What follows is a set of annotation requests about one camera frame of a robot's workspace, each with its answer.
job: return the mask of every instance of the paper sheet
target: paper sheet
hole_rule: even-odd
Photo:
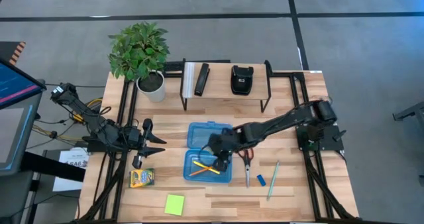
[[[88,164],[88,154],[83,148],[72,148],[71,150],[61,151],[59,162],[74,165],[79,168],[86,169]],[[53,192],[62,192],[70,190],[82,189],[82,182],[67,180],[55,177]]]

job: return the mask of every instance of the potted plant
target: potted plant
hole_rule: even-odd
[[[156,23],[137,23],[114,36],[108,55],[112,74],[135,81],[137,88],[153,102],[165,98],[165,79],[161,73],[170,53],[162,35],[166,30]]]

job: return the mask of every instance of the white flower pot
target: white flower pot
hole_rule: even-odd
[[[138,86],[138,81],[140,78],[137,79],[135,83],[137,85],[138,90],[141,91],[143,94],[145,94],[151,102],[160,102],[165,99],[165,78],[161,72],[158,71],[158,73],[162,76],[163,82],[162,82],[162,85],[159,87],[159,89],[157,89],[156,91],[147,92],[147,91],[141,90],[140,87]]]

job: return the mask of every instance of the blue eraser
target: blue eraser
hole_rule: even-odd
[[[262,177],[262,175],[259,174],[257,177],[258,177],[258,180],[260,182],[260,185],[262,185],[262,187],[265,186],[266,182],[265,182],[264,178]]]

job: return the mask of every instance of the wooden table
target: wooden table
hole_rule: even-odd
[[[230,184],[210,184],[189,182],[183,179],[184,155],[187,151],[186,137],[191,122],[215,121],[239,125],[250,121],[265,121],[282,115],[293,108],[290,82],[287,78],[271,78],[272,98],[264,113],[258,109],[255,100],[232,99],[193,99],[190,109],[184,111],[179,97],[180,78],[166,79],[166,98],[160,103],[151,103],[138,93],[134,117],[142,123],[151,118],[153,133],[166,140],[167,144],[149,144],[164,147],[165,152],[143,160],[143,168],[154,168],[155,185],[145,188],[128,188],[129,177],[125,178],[122,192],[119,220],[132,221],[312,221],[313,210],[307,184],[303,155],[298,150],[294,129],[288,129],[269,136],[255,149],[255,157],[250,169],[250,188],[246,188],[243,161],[233,156],[233,179]],[[327,96],[322,73],[305,72],[305,82],[309,99]],[[116,119],[119,100],[123,89],[123,79],[116,80],[111,74],[107,80],[103,106],[112,110],[105,117]],[[127,108],[131,95],[127,98]],[[127,170],[132,170],[131,162],[135,151],[129,154]],[[322,152],[325,173],[330,190],[352,215],[358,212],[350,185],[346,164],[335,152]],[[103,154],[89,158],[88,168],[81,191],[81,213],[85,213],[93,203],[93,194],[99,175]],[[266,201],[271,177],[276,161],[280,169],[276,177],[270,201]],[[103,169],[103,188],[107,163]],[[267,182],[262,187],[256,176],[261,174]],[[107,217],[111,216],[115,192],[109,198]],[[321,190],[317,187],[321,215],[325,217],[325,206]],[[185,196],[183,215],[173,216],[164,213],[166,196]]]

